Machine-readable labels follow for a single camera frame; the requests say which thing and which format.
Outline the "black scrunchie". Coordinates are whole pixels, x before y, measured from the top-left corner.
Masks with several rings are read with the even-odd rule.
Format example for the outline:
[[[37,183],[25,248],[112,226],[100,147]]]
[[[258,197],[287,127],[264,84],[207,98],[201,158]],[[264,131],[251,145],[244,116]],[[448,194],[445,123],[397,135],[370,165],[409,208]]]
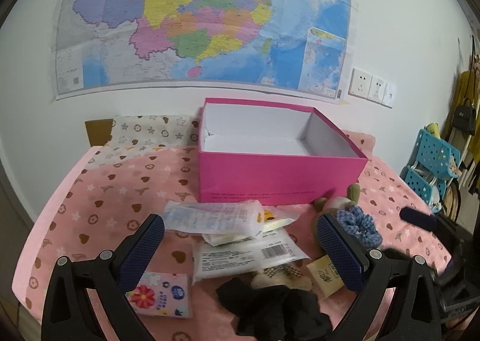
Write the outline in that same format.
[[[326,340],[333,331],[312,292],[283,285],[254,289],[232,278],[216,289],[221,306],[235,316],[237,336],[256,340]]]

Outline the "blue perforated plastic basket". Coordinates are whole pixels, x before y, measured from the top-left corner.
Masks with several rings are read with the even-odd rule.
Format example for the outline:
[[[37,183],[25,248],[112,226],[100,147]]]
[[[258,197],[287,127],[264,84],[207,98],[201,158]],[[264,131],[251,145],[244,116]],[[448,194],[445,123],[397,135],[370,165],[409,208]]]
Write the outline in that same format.
[[[460,151],[446,140],[421,129],[411,158],[402,169],[400,178],[433,213],[437,213],[442,209],[448,185],[460,176],[460,155]]]

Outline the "colourful wall map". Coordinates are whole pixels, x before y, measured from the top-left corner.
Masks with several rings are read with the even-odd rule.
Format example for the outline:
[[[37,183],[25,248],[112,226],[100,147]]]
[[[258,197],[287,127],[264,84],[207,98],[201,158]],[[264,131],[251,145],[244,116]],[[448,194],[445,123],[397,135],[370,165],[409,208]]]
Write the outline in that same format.
[[[127,88],[246,88],[336,102],[353,0],[60,0],[59,98]]]

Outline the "white patterned pillow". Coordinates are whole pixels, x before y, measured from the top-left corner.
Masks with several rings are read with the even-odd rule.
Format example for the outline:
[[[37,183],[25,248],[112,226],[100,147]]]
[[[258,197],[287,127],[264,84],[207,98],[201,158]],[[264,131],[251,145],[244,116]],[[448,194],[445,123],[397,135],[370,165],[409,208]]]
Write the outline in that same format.
[[[200,118],[186,115],[117,116],[112,137],[88,162],[98,167],[156,153],[163,148],[195,146]]]

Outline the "flower print tissue pack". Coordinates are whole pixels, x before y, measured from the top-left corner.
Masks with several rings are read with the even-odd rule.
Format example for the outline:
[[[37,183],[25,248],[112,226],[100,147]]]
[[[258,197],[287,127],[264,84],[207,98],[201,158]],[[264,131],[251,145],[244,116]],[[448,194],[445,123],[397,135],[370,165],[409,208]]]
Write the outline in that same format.
[[[190,318],[190,283],[186,274],[145,272],[137,287],[126,292],[125,297],[139,315]]]

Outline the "pink cardboard box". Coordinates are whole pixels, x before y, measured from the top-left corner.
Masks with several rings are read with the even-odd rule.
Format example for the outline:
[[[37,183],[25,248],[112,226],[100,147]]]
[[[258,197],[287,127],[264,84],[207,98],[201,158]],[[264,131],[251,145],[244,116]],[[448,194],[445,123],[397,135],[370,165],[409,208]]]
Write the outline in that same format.
[[[312,106],[208,98],[199,128],[199,201],[308,204],[342,196],[367,156]]]

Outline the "white wall socket panel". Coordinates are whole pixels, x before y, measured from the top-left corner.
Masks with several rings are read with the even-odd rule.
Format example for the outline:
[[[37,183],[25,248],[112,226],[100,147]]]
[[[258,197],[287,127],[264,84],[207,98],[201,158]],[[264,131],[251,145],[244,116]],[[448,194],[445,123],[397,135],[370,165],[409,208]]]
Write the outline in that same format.
[[[394,83],[354,68],[348,94],[391,109],[396,99],[397,87]]]

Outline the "clear wet wipes pack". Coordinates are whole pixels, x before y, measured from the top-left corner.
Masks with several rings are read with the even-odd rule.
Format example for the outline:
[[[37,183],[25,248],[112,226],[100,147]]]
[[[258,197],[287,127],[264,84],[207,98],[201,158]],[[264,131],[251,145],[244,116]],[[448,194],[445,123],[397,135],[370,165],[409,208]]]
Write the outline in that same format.
[[[264,228],[258,200],[239,203],[177,203],[168,201],[161,214],[167,230],[187,234],[256,237]]]

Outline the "pink patterned bed sheet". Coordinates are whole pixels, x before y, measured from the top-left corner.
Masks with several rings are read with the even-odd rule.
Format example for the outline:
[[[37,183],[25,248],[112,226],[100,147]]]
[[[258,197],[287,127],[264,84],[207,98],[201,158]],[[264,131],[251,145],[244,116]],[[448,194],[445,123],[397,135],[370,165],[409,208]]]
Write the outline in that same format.
[[[373,216],[383,236],[382,248],[395,248],[408,256],[421,255],[439,272],[451,255],[432,234],[401,221],[399,212],[412,206],[425,214],[430,211],[385,162],[373,155],[375,138],[344,131],[368,156],[361,173],[360,207]],[[87,161],[103,157],[106,148],[93,148],[72,169],[41,212],[21,253],[12,290],[19,301],[39,321],[46,290],[61,256],[72,261],[95,258],[102,250],[115,249],[127,235],[139,228],[149,214],[162,212],[168,200],[195,201],[198,194],[197,148],[154,148],[154,152],[107,163],[94,168]],[[310,276],[307,264],[319,258],[320,249],[312,236],[315,211],[310,205],[280,207],[300,215],[287,226],[291,239],[311,260],[295,264]],[[166,233],[148,270],[160,273],[193,273],[192,247],[201,237]],[[157,340],[253,340],[238,337],[233,330],[233,315],[216,298],[216,288],[227,278],[203,280],[193,285],[190,294],[191,319],[142,317]],[[345,287],[324,299],[319,293],[320,310],[336,326],[352,303],[355,294]]]

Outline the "black hanging handbag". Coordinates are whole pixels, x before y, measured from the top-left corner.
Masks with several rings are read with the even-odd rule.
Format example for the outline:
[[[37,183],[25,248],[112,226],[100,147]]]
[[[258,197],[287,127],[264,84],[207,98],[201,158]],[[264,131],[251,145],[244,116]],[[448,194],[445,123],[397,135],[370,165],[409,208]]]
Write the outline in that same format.
[[[455,108],[451,125],[470,136],[475,135],[477,111],[469,98]]]

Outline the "blue checked scrunchie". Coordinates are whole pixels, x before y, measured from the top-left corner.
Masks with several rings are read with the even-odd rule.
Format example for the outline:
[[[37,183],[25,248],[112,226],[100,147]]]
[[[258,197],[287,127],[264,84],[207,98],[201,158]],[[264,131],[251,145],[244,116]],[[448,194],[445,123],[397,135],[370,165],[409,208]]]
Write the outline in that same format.
[[[337,211],[336,220],[346,233],[357,238],[367,249],[379,248],[383,242],[373,217],[365,214],[358,205]]]

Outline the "yellow hanging garment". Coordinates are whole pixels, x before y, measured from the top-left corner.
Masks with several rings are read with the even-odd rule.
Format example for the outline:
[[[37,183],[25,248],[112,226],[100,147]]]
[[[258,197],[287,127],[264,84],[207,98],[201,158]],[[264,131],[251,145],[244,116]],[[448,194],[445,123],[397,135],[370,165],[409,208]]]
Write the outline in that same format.
[[[459,107],[475,109],[475,131],[469,143],[471,153],[479,150],[479,71],[462,72],[454,84],[453,97],[450,100],[448,116],[442,127],[442,138],[448,139],[454,128],[454,114]]]

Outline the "white barcode plastic pack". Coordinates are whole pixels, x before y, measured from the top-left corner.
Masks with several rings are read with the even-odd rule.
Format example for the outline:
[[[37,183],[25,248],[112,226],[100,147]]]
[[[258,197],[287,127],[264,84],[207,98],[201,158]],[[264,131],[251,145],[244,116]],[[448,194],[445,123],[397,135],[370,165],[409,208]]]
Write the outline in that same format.
[[[244,239],[216,247],[201,243],[193,249],[192,283],[250,273],[306,259],[309,259],[309,256],[283,228],[263,233],[258,239]]]

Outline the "yellow tissue pack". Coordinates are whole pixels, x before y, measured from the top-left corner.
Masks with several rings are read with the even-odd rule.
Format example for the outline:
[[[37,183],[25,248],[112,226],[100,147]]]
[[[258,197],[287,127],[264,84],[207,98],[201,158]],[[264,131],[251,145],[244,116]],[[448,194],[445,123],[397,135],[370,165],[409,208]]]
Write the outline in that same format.
[[[328,255],[309,263],[307,269],[325,298],[333,295],[344,286],[343,280]]]

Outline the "beige plush bear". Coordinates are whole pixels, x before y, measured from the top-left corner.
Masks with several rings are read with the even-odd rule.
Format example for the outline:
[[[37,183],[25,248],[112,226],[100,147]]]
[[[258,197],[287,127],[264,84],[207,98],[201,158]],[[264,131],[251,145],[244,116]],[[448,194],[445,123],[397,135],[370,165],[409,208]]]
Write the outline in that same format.
[[[283,264],[255,272],[251,280],[253,289],[284,286],[290,289],[299,289],[306,292],[312,290],[312,280],[304,276],[295,265]]]

